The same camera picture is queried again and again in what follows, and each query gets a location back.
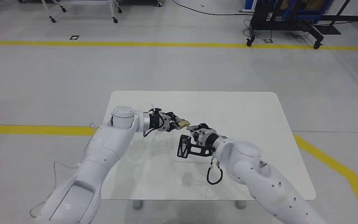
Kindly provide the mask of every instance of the white table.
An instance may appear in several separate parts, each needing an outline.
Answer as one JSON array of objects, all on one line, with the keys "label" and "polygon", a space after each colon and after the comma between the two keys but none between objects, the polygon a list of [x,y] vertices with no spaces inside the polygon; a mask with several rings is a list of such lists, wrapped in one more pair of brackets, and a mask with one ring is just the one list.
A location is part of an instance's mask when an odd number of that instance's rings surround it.
[{"label": "white table", "polygon": [[[114,107],[148,111],[152,106],[172,111],[191,125],[206,123],[219,134],[251,142],[262,150],[262,160],[273,164],[306,200],[315,198],[310,177],[277,95],[272,92],[163,92],[115,91],[104,121]],[[226,176],[210,185],[206,172],[210,157],[176,157],[186,129],[137,133],[124,157],[111,169],[103,187],[108,200],[253,200],[245,185]],[[211,181],[219,178],[212,172]]]}]

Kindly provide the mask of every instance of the black cable on floor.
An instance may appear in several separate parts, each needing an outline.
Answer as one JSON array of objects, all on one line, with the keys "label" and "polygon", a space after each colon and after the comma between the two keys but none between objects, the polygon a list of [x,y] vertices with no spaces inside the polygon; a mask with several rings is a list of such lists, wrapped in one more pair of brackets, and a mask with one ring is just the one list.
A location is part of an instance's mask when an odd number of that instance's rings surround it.
[{"label": "black cable on floor", "polygon": [[235,14],[215,14],[215,13],[208,13],[208,12],[201,12],[198,10],[195,10],[193,8],[189,8],[187,6],[183,6],[182,4],[177,3],[176,1],[172,0],[175,4],[177,4],[178,6],[187,8],[188,10],[192,10],[194,12],[198,12],[198,13],[202,13],[202,14],[206,14],[206,15],[212,15],[212,16],[252,16],[252,14],[245,14],[245,13],[235,13]]}]

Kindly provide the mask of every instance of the table leg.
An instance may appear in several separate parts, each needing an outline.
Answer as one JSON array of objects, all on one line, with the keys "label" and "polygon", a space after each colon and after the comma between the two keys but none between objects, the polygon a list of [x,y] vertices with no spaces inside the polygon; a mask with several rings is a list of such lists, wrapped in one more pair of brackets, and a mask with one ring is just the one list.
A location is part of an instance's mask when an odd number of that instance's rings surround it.
[{"label": "table leg", "polygon": [[140,210],[143,206],[142,200],[133,200],[133,209],[134,210]]},{"label": "table leg", "polygon": [[235,200],[234,204],[235,204],[235,207],[240,210],[243,210],[244,208],[246,208],[246,203],[244,200]]}]

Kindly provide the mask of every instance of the black cable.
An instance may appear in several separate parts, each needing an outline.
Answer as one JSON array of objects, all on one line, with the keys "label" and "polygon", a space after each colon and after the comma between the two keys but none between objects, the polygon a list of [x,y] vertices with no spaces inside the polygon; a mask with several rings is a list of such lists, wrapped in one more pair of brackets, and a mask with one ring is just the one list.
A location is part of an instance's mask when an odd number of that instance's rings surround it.
[{"label": "black cable", "polygon": [[301,38],[301,39],[307,39],[307,37],[309,36],[309,32],[307,32],[307,34],[304,35],[299,35],[299,31],[297,31],[297,35],[292,35],[293,38]]},{"label": "black cable", "polygon": [[220,181],[223,179],[223,170],[218,166],[219,170],[220,170],[220,173],[221,173],[221,176],[220,176],[220,179],[216,182],[210,182],[209,180],[209,174],[210,174],[210,170],[211,170],[211,166],[213,165],[213,161],[211,160],[211,163],[210,163],[210,167],[208,168],[208,173],[206,174],[206,181],[211,184],[211,185],[215,185],[215,184],[219,184]]},{"label": "black cable", "polygon": [[[334,25],[339,25],[339,24],[350,24],[351,22],[354,22],[354,21],[348,21],[348,22],[338,22]],[[314,26],[329,26],[330,24],[319,24],[319,25],[314,25]]]},{"label": "black cable", "polygon": [[184,7],[184,8],[187,8],[188,10],[192,10],[194,12],[198,12],[198,13],[202,13],[202,14],[206,14],[206,15],[212,15],[212,16],[252,16],[252,14],[245,14],[245,13],[235,13],[235,14],[214,14],[214,13],[208,13],[208,12],[201,12],[201,11],[198,11],[198,10],[195,10],[193,8],[189,8],[189,7],[186,7],[186,6],[183,6],[182,4],[179,4],[177,3],[176,1],[172,0],[175,4],[177,4],[178,6],[181,6],[181,7]]},{"label": "black cable", "polygon": [[151,130],[149,130],[144,136],[146,137],[150,132],[154,131],[154,130],[157,130],[159,128],[162,128],[164,126],[164,119],[163,117],[158,113],[160,119],[162,120],[162,125],[160,125],[158,128],[152,128]]},{"label": "black cable", "polygon": [[[244,30],[242,31],[242,33],[243,33],[243,35],[244,35],[245,37],[250,38],[251,36],[248,36],[248,35],[245,34],[245,31],[246,31],[246,30],[249,30],[249,28],[248,28],[248,26],[246,25],[245,21],[251,22],[251,20],[244,20],[244,21],[243,21],[244,24],[245,24],[245,26],[246,26],[246,29],[244,29]],[[257,36],[257,35],[259,35],[259,34],[257,34],[255,31],[253,31],[253,36]]]}]

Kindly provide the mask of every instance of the white cable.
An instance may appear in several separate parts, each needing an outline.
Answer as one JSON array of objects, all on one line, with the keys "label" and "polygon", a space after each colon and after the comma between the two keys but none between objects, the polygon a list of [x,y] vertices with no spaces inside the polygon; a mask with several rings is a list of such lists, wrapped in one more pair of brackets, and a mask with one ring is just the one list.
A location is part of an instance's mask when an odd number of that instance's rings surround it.
[{"label": "white cable", "polygon": [[[75,167],[74,167],[74,166],[67,166],[66,164],[63,164],[63,163],[61,163],[61,162],[59,162],[59,161],[54,161],[54,177],[55,177],[54,190],[55,190],[56,187],[57,187],[56,164],[60,164],[60,165],[66,167],[66,168],[69,168],[69,169],[77,169],[77,168],[81,165],[81,163],[83,162],[83,160],[84,160],[84,158],[85,158],[85,156],[86,156],[86,149],[87,149],[88,145],[90,144],[90,142],[91,142],[91,140],[92,140],[92,138],[93,138],[93,135],[94,135],[95,132],[96,132],[96,125],[95,125],[93,122],[92,122],[91,124],[89,124],[89,127],[93,129],[93,133],[92,133],[92,135],[91,135],[91,138],[89,139],[89,141],[87,142],[86,146],[85,146],[84,149],[83,149],[82,159],[81,159],[81,161],[77,164],[77,166],[75,166]],[[42,205],[42,204],[45,204],[46,200],[52,195],[52,193],[54,192],[54,190],[53,190],[53,191],[51,192],[51,194],[49,194],[41,203],[39,203],[39,204],[33,206],[33,207],[30,209],[30,216],[31,216],[32,218],[36,218],[36,216],[34,216],[34,215],[32,214],[32,210],[34,210],[35,208],[37,208],[38,206],[40,206],[40,205]]]},{"label": "white cable", "polygon": [[192,137],[192,136],[194,135],[194,133],[200,132],[200,131],[209,132],[209,133],[212,133],[212,134],[216,134],[217,136],[220,136],[220,137],[223,137],[223,138],[227,138],[226,136],[222,136],[221,134],[217,134],[217,133],[215,133],[215,132],[213,132],[213,131],[210,131],[210,130],[208,130],[208,129],[195,130],[195,131],[193,131],[193,132],[189,135],[189,138]]}]

